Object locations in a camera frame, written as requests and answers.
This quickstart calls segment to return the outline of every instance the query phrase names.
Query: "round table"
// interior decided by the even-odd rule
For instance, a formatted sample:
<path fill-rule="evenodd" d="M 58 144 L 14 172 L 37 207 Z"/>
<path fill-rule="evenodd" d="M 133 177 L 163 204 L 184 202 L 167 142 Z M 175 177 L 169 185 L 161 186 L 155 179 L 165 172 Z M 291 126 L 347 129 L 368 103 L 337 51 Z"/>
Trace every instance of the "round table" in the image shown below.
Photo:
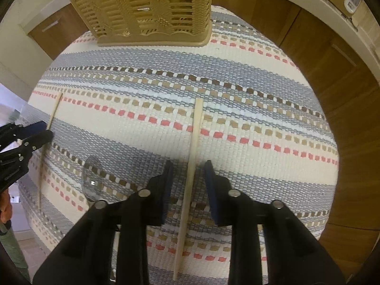
<path fill-rule="evenodd" d="M 81 177 L 89 157 L 101 163 L 101 197 L 109 203 L 143 188 L 171 160 L 168 217 L 162 227 L 148 229 L 147 249 L 151 284 L 175 284 L 196 98 L 204 99 L 203 118 L 176 283 L 227 283 L 231 228 L 212 221 L 203 178 L 206 160 L 252 199 L 282 200 L 320 236 L 339 163 L 318 100 L 297 66 L 249 24 L 221 7 L 212 7 L 211 20 L 212 36 L 204 47 L 99 47 L 87 32 L 45 72 L 22 112 L 25 124 L 48 121 L 63 92 L 51 127 L 54 140 L 43 158 L 41 212 L 36 208 L 39 151 L 29 175 L 20 180 L 20 193 L 46 252 L 89 207 Z M 260 243 L 266 276 L 262 231 Z"/>

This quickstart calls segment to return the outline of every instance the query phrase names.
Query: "basket base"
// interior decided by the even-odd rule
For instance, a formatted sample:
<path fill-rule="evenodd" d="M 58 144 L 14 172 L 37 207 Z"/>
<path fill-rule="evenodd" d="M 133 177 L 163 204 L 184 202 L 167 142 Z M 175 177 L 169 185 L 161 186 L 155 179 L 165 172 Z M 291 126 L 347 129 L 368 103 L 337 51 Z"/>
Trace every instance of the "basket base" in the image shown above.
<path fill-rule="evenodd" d="M 187 32 L 175 32 L 165 34 L 161 32 L 149 35 L 134 34 L 132 36 L 113 35 L 103 36 L 98 39 L 98 46 L 180 46 L 202 47 L 211 38 L 212 23 L 209 21 L 206 30 L 202 34 L 191 35 Z"/>

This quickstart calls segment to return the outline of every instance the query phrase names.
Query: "white countertop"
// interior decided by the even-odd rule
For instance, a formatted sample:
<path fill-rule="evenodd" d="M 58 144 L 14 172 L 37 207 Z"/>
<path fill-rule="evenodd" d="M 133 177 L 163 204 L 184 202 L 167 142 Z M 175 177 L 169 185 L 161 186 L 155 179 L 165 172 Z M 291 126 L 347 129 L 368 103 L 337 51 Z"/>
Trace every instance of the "white countertop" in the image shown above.
<path fill-rule="evenodd" d="M 352 23 L 344 18 L 339 10 L 330 5 L 326 0 L 289 1 L 312 13 L 340 35 L 340 37 L 342 37 L 357 52 L 380 83 L 379 59 L 374 51 L 365 43 L 362 36 L 363 34 L 360 33 L 360 30 L 359 32 L 356 31 L 352 26 Z M 29 33 L 42 21 L 69 3 L 69 0 L 52 0 L 40 11 L 31 14 L 31 16 L 24 20 L 20 26 L 26 33 Z"/>

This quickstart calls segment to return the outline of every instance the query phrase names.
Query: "beige wall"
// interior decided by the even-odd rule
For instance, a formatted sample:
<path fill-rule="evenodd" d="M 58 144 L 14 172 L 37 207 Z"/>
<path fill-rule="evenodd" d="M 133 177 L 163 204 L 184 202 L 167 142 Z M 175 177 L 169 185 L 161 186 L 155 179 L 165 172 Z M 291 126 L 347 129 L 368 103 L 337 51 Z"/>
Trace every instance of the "beige wall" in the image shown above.
<path fill-rule="evenodd" d="M 19 24 L 51 0 L 15 0 L 0 23 L 0 83 L 24 100 L 52 60 Z"/>

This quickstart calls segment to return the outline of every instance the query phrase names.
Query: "beige plastic basket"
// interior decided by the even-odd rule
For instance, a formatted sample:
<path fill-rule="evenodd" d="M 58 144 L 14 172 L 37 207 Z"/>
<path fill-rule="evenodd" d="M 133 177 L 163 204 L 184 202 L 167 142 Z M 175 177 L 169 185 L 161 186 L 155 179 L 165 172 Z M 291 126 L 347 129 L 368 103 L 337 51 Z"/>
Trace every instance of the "beige plastic basket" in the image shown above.
<path fill-rule="evenodd" d="M 100 46 L 203 46 L 211 0 L 71 0 Z"/>

